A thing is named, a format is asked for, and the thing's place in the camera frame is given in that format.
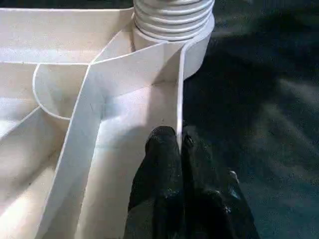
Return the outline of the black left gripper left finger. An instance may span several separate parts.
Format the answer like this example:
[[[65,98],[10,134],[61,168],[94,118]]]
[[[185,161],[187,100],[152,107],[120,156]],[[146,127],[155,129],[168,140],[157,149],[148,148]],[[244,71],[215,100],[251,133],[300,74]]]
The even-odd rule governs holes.
[[[128,204],[130,239],[183,237],[184,193],[175,131],[159,126],[149,135]]]

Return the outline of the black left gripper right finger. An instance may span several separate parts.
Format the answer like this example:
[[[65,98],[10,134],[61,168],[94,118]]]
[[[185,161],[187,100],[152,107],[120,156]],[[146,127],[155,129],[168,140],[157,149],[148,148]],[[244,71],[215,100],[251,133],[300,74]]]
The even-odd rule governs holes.
[[[259,238],[236,173],[213,155],[212,145],[193,126],[183,129],[181,162],[189,238]]]

